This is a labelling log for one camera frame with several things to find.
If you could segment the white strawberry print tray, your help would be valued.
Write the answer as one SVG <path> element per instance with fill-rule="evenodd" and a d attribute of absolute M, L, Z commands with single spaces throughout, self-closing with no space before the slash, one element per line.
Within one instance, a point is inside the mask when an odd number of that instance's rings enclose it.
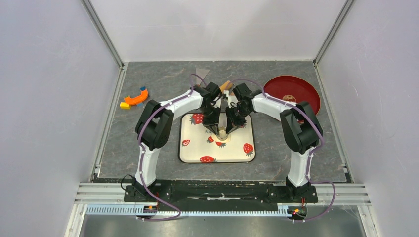
<path fill-rule="evenodd" d="M 184 114 L 180 122 L 178 157 L 183 163 L 246 163 L 256 156 L 251 116 L 246 125 L 231 132 L 228 143 L 215 142 L 202 124 L 200 113 Z M 226 115 L 220 114 L 220 133 L 225 133 Z"/>

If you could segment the wooden dough roller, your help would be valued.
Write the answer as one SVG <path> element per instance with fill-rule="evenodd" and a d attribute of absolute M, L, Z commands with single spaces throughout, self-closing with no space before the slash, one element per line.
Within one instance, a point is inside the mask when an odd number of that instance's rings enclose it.
<path fill-rule="evenodd" d="M 227 80 L 224 84 L 222 84 L 221 86 L 219 86 L 220 90 L 221 90 L 221 95 L 223 96 L 223 92 L 225 90 L 228 90 L 230 93 L 230 95 L 232 95 L 231 89 L 234 86 L 233 82 Z"/>

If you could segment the metal scraper with wooden handle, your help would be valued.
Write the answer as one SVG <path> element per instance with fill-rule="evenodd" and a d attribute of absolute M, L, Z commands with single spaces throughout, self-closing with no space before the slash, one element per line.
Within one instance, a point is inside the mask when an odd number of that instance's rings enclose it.
<path fill-rule="evenodd" d="M 201 69 L 201 68 L 196 68 L 196 72 L 195 74 L 196 76 L 196 85 L 200 85 L 205 87 L 207 85 L 207 82 L 205 81 L 205 77 L 207 76 L 209 70 L 207 69 Z"/>

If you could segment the dark red round plate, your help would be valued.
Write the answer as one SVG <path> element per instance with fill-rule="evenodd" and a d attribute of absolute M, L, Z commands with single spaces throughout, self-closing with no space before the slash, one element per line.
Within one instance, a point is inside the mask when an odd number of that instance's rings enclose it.
<path fill-rule="evenodd" d="M 272 78 L 263 87 L 269 95 L 289 102 L 307 101 L 316 115 L 321 108 L 321 98 L 315 87 L 296 76 L 283 75 Z"/>

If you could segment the beige dough piece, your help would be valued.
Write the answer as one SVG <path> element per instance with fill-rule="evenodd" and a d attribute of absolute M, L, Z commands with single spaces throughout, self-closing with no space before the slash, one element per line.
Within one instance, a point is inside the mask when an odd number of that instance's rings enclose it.
<path fill-rule="evenodd" d="M 231 141 L 231 136 L 226 133 L 220 133 L 218 135 L 213 134 L 212 138 L 215 142 L 221 142 L 221 143 L 228 143 Z"/>

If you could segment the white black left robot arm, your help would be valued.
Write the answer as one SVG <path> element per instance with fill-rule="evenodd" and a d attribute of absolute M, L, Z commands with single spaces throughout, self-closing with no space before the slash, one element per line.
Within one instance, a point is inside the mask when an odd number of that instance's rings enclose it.
<path fill-rule="evenodd" d="M 194 86 L 185 93 L 162 102 L 149 101 L 135 127 L 138 133 L 140 156 L 135 179 L 140 185 L 136 195 L 142 201 L 154 198 L 156 167 L 161 147 L 169 139 L 173 121 L 191 110 L 203 115 L 202 125 L 213 134 L 219 134 L 220 108 L 215 104 L 222 97 L 218 85 L 210 82 L 206 87 Z"/>

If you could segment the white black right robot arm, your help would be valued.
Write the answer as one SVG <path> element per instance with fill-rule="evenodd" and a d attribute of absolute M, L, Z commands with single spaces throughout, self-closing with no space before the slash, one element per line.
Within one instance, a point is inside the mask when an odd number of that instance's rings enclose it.
<path fill-rule="evenodd" d="M 299 201 L 310 187 L 314 150 L 323 142 L 323 131 L 312 106 L 306 101 L 281 100 L 262 90 L 251 91 L 245 83 L 235 86 L 232 92 L 236 100 L 225 109 L 226 133 L 244 127 L 250 113 L 263 113 L 280 121 L 284 140 L 292 152 L 285 194 L 289 200 Z"/>

